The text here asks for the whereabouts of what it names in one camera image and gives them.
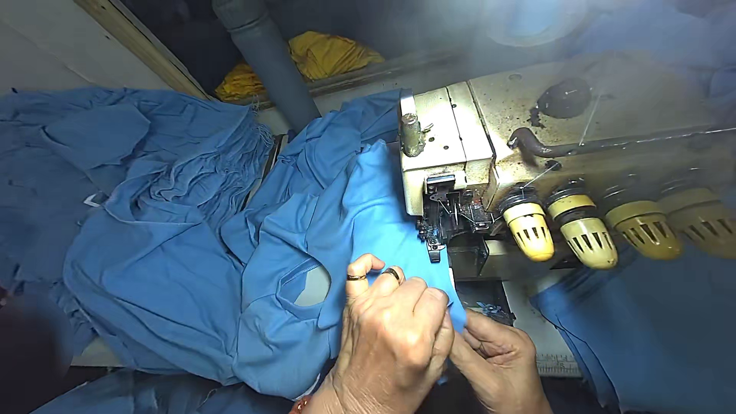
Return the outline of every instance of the blue garment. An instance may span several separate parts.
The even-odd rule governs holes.
[[[72,294],[61,281],[63,262],[81,222],[88,215],[92,222],[104,222],[101,216],[107,214],[84,204],[85,198],[102,194],[99,198],[103,200],[124,180],[105,208],[123,220],[131,215],[154,220],[156,208],[161,207],[164,214],[171,213],[166,217],[172,221],[171,227],[179,226],[181,231],[184,227],[196,227],[200,218],[208,230],[190,230],[189,234],[206,233],[212,242],[204,242],[204,250],[219,250],[218,254],[228,261],[228,268],[235,269],[224,253],[217,229],[240,209],[253,180],[260,176],[271,145],[267,137],[267,130],[255,122],[255,114],[248,107],[202,101],[171,91],[83,88],[2,97],[0,284],[14,293],[49,294],[73,323],[76,352],[81,352],[95,335],[89,321],[99,310],[95,304],[111,312],[113,306],[100,299],[105,296],[104,290],[90,282],[99,275],[84,273],[84,267],[67,269],[72,273],[69,286],[79,289]],[[149,182],[133,188],[131,183],[136,180]],[[130,195],[125,192],[131,190],[141,192],[135,194],[133,205],[126,205],[120,198],[116,201],[121,194]],[[139,226],[139,231],[101,235],[105,242],[89,252],[76,250],[68,258],[69,265],[76,266],[78,259],[89,260],[91,270],[97,260],[122,260],[147,237],[153,238],[143,227]],[[94,233],[94,225],[85,228],[85,237]],[[128,241],[133,239],[128,250],[121,247],[126,237]],[[77,240],[77,249],[86,242],[94,244],[81,238]],[[114,278],[123,272],[120,267],[109,271],[105,283],[113,290],[115,283],[124,284]],[[239,271],[233,272],[239,278]],[[83,273],[83,277],[74,277]],[[134,289],[131,284],[127,291]],[[81,297],[91,302],[91,313],[80,307],[77,299]],[[148,362],[152,357],[147,348],[132,343],[129,347],[134,351],[123,349],[120,337],[106,329],[109,320],[105,317],[94,322],[94,328],[107,337],[108,345],[123,361],[131,366],[156,366]],[[117,322],[123,321],[117,320],[113,331],[124,331],[126,326]]]
[[[260,393],[296,398],[337,356],[345,270],[364,253],[443,289],[455,327],[464,326],[446,253],[431,264],[406,215],[398,152],[375,141],[396,136],[397,99],[396,91],[355,99],[310,123],[222,228],[229,249],[247,263],[233,367]],[[295,305],[307,272],[319,265],[331,276],[325,301]]]
[[[146,138],[69,248],[64,283],[126,366],[234,383],[242,266],[219,228],[242,207],[272,143],[249,108],[168,96],[178,99],[154,106],[150,124],[130,108],[116,112]],[[88,144],[107,135],[98,121],[107,109],[56,129],[64,134],[55,141],[77,146],[79,168],[89,171],[93,156],[118,159]]]
[[[688,246],[677,260],[635,257],[567,278],[531,301],[560,330],[602,405],[727,413],[736,407],[733,274],[733,261]]]
[[[221,387],[194,375],[122,369],[58,396],[33,414],[284,414],[291,404],[244,384]]]

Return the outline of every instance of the gold ring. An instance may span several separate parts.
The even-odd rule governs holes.
[[[396,270],[393,270],[393,269],[392,269],[392,268],[390,268],[390,267],[389,267],[388,269],[384,270],[383,272],[384,272],[384,273],[391,273],[392,275],[394,275],[394,277],[396,278],[396,280],[398,280],[398,281],[400,281],[400,280],[401,280],[401,278],[399,277],[399,273],[397,273],[397,271],[396,271]]]

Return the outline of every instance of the hand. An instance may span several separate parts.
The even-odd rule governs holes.
[[[489,413],[552,414],[537,373],[534,343],[524,331],[466,311],[450,359]]]
[[[347,274],[366,275],[385,263],[364,254]],[[447,295],[420,278],[405,280],[399,267],[347,281],[342,347],[337,363],[307,406],[307,413],[413,413],[442,374],[454,330]]]

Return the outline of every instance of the finger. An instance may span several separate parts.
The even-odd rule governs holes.
[[[410,312],[414,311],[419,298],[422,297],[424,291],[427,290],[427,282],[421,278],[408,278],[404,283],[396,289],[392,295],[394,303]]]
[[[465,329],[474,337],[480,346],[474,346],[476,351],[485,354],[485,357],[496,357],[502,354],[520,352],[528,354],[534,348],[534,343],[523,331],[511,326],[496,322],[474,311],[466,312]]]
[[[434,339],[430,369],[434,369],[436,372],[442,372],[442,366],[445,364],[447,356],[450,355],[450,350],[453,347],[454,340],[455,329],[453,329],[453,321],[450,319],[449,311],[445,310],[442,324],[439,326],[439,330],[437,331],[437,335]]]
[[[471,348],[477,351],[481,347],[481,341],[478,340],[478,338],[474,337],[473,334],[468,332],[467,328],[463,328],[461,335],[465,342],[467,342],[467,344],[470,345]]]
[[[366,253],[347,266],[347,274],[349,276],[365,276],[371,269],[383,269],[384,266],[386,266],[386,263],[384,263],[383,260],[380,260],[370,253]],[[353,299],[365,293],[368,290],[368,287],[368,280],[365,278],[355,281],[347,281],[345,283],[347,303],[350,304]]]
[[[414,305],[414,320],[417,325],[429,332],[437,332],[442,325],[449,301],[447,293],[435,287],[425,289]]]
[[[450,360],[471,383],[478,382],[484,372],[489,369],[488,362],[478,355],[459,333],[454,332],[454,335]]]
[[[399,275],[399,279],[396,279],[396,276],[393,273],[381,273],[381,275],[373,281],[373,284],[368,289],[372,294],[379,296],[391,295],[396,289],[398,289],[399,285],[404,282],[404,272],[401,270],[401,267],[391,266],[389,269],[393,269],[393,271]]]

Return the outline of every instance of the yellow cloth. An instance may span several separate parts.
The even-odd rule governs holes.
[[[225,102],[253,97],[262,94],[266,88],[258,79],[258,75],[245,62],[238,63],[215,89],[215,95]]]
[[[305,32],[289,41],[291,59],[310,80],[344,74],[383,62],[377,52],[341,36]]]
[[[377,52],[341,36],[305,32],[289,41],[291,59],[308,80],[344,74],[368,65],[383,62]],[[261,94],[266,89],[245,62],[238,63],[215,89],[223,101],[236,101]]]

